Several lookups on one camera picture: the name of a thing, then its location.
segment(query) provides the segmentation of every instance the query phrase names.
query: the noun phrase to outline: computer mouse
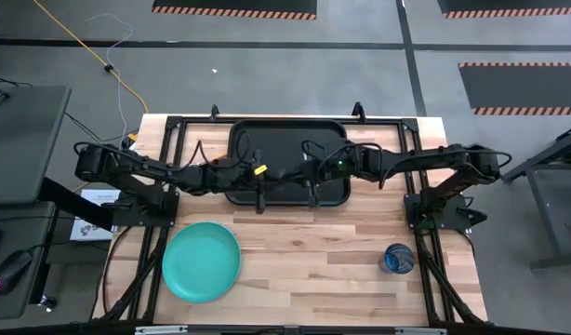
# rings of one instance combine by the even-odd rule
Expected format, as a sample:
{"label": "computer mouse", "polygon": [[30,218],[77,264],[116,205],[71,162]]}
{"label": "computer mouse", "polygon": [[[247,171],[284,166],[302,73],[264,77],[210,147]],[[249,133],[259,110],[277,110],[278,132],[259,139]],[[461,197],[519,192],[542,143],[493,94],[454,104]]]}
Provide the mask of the computer mouse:
{"label": "computer mouse", "polygon": [[32,259],[27,250],[14,251],[5,258],[0,264],[0,295],[7,295],[15,289]]}

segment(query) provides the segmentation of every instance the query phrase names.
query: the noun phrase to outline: black floor mat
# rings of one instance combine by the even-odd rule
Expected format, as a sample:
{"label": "black floor mat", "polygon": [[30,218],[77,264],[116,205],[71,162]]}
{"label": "black floor mat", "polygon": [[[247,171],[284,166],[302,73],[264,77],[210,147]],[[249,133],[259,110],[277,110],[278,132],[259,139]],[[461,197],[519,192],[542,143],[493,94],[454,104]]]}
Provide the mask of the black floor mat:
{"label": "black floor mat", "polygon": [[571,15],[571,0],[438,0],[448,19]]}
{"label": "black floor mat", "polygon": [[478,115],[571,115],[571,62],[459,65]]}
{"label": "black floor mat", "polygon": [[317,0],[155,0],[154,13],[315,20]]}

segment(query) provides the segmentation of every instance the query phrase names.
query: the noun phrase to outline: black tray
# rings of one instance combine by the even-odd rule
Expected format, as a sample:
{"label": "black tray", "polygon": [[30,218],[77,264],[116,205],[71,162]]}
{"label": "black tray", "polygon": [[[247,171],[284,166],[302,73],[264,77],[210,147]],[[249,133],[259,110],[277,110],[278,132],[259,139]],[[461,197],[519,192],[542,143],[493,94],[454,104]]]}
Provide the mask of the black tray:
{"label": "black tray", "polygon": [[[250,146],[246,160],[252,158],[255,150],[261,152],[261,163],[269,171],[293,168],[304,161],[300,144],[304,140],[316,141],[325,145],[325,151],[331,153],[338,148],[329,148],[328,143],[338,138],[346,138],[345,128],[331,120],[303,119],[260,119],[240,121],[230,129],[228,156],[236,157],[236,139],[242,131],[247,131]],[[246,139],[240,140],[240,153],[246,149]],[[318,188],[321,206],[339,206],[350,197],[350,180],[338,180],[322,183]],[[254,206],[254,192],[226,193],[226,197],[235,205]],[[296,184],[284,184],[265,194],[267,206],[308,206],[309,190]]]}

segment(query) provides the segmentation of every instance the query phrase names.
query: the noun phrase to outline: butcher block tabletop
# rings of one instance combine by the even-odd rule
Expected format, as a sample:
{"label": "butcher block tabletop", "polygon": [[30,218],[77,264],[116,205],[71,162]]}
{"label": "butcher block tabletop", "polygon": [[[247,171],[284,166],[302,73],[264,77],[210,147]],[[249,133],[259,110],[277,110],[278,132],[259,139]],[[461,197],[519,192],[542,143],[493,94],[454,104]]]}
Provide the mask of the butcher block tabletop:
{"label": "butcher block tabletop", "polygon": [[[144,115],[136,147],[139,154],[159,156],[167,117],[167,114]],[[447,145],[441,118],[417,120],[424,149]],[[208,157],[227,153],[230,127],[189,124],[182,164],[191,157],[199,140]],[[354,125],[345,128],[351,141],[373,141],[383,149],[400,150],[395,127]],[[173,139],[168,162],[174,157],[175,142]],[[194,162],[203,162],[202,156],[197,155]],[[429,171],[430,184],[439,184],[451,173],[448,169]],[[352,195],[341,206],[267,207],[262,215],[255,214],[253,207],[231,204],[224,194],[200,197],[181,194],[179,214],[168,243],[189,224],[218,222],[236,235],[242,249],[242,268],[234,286],[209,303],[180,300],[162,279],[154,323],[427,326],[418,265],[407,275],[388,275],[378,268],[379,256],[393,243],[403,243],[416,254],[415,239],[405,221],[403,196],[406,193],[403,174],[387,180],[383,190],[379,190],[376,183],[352,179]],[[108,264],[108,308],[120,298],[136,273],[143,233],[144,229],[138,227],[128,232]],[[486,319],[470,245],[455,231],[441,231],[440,239],[449,281],[473,312]],[[153,236],[153,246],[156,240],[157,234]],[[443,317],[440,288],[432,276],[431,281],[436,309]],[[150,283],[151,274],[141,292],[138,316],[144,311]],[[94,317],[103,314],[101,304],[99,296]]]}

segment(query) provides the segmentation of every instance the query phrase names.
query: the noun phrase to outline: blue cup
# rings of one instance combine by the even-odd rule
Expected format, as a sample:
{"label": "blue cup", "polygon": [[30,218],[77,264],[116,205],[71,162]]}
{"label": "blue cup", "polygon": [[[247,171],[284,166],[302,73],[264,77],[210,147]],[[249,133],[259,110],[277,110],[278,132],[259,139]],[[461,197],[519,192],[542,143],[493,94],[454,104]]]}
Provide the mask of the blue cup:
{"label": "blue cup", "polygon": [[405,275],[414,268],[414,253],[401,243],[390,245],[378,260],[378,267],[386,274]]}

